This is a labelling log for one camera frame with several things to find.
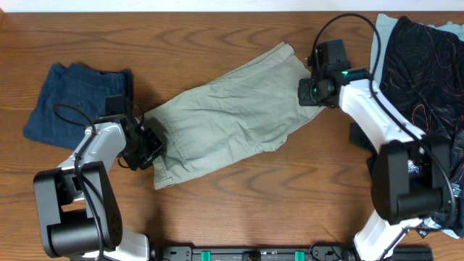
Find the khaki beige shorts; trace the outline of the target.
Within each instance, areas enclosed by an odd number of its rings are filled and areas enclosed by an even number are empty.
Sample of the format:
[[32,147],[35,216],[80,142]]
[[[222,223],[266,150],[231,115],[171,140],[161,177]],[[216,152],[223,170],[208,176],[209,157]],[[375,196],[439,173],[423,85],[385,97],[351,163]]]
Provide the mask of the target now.
[[146,112],[145,125],[166,148],[153,162],[154,187],[174,186],[278,149],[322,110],[299,105],[299,80],[309,76],[294,49],[280,43]]

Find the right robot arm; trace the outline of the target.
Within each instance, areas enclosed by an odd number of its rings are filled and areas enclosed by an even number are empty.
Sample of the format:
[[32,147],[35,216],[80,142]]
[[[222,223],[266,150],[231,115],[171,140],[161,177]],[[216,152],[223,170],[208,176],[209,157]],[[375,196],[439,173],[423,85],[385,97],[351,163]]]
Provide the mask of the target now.
[[371,199],[374,211],[353,238],[358,260],[385,260],[403,237],[443,212],[453,224],[450,145],[406,120],[381,93],[368,70],[330,72],[299,81],[302,106],[338,107],[361,128],[376,151]]

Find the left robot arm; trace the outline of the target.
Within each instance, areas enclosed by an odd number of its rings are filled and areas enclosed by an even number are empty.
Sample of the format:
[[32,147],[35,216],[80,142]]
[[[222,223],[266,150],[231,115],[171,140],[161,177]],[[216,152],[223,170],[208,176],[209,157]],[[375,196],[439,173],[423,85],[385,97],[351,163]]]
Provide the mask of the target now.
[[70,260],[154,260],[148,236],[123,225],[109,181],[123,157],[145,170],[165,148],[151,128],[122,115],[88,125],[73,154],[36,174],[33,187],[45,253]]

